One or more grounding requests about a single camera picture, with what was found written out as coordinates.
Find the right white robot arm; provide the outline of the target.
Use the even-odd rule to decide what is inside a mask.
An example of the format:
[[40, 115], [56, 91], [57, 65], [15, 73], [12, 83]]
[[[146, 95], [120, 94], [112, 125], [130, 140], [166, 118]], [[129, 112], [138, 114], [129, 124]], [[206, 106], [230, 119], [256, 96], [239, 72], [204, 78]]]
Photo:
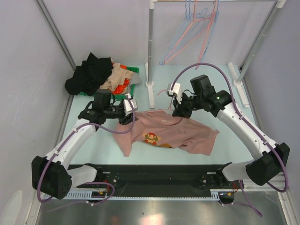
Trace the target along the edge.
[[190, 81], [193, 95], [187, 96], [179, 83], [169, 84], [167, 94], [174, 97], [174, 117], [190, 118], [192, 111], [205, 110], [227, 125], [243, 142], [252, 160], [226, 164], [216, 182], [221, 188], [229, 187], [234, 180], [250, 179], [263, 186], [282, 172], [286, 166], [290, 148], [278, 144], [250, 122], [225, 90], [215, 91], [208, 76], [201, 75]]

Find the pink t shirt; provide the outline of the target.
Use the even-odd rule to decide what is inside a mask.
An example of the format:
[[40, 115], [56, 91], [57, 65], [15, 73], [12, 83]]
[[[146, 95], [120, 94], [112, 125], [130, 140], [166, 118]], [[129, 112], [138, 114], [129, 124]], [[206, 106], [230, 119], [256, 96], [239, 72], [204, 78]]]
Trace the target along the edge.
[[136, 121], [131, 124], [117, 124], [115, 130], [125, 134], [114, 134], [113, 137], [123, 155], [128, 157], [132, 144], [143, 142], [160, 148], [180, 148], [191, 154], [210, 155], [219, 134], [193, 119], [173, 117], [165, 111], [144, 111], [135, 114]]

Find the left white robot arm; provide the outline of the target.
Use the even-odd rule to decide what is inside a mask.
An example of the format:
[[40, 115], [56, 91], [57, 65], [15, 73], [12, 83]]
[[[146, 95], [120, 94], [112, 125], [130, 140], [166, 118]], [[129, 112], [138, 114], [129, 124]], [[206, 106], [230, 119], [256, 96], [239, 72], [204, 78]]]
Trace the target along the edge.
[[103, 182], [100, 167], [87, 163], [70, 169], [70, 163], [83, 144], [99, 129], [117, 135], [129, 133], [137, 120], [137, 109], [137, 102], [130, 94], [115, 105], [110, 91], [97, 91], [94, 99], [79, 113], [66, 138], [44, 157], [36, 156], [32, 160], [32, 186], [37, 191], [39, 202], [48, 201], [41, 194], [61, 200], [71, 189], [81, 185], [108, 188], [110, 184]]

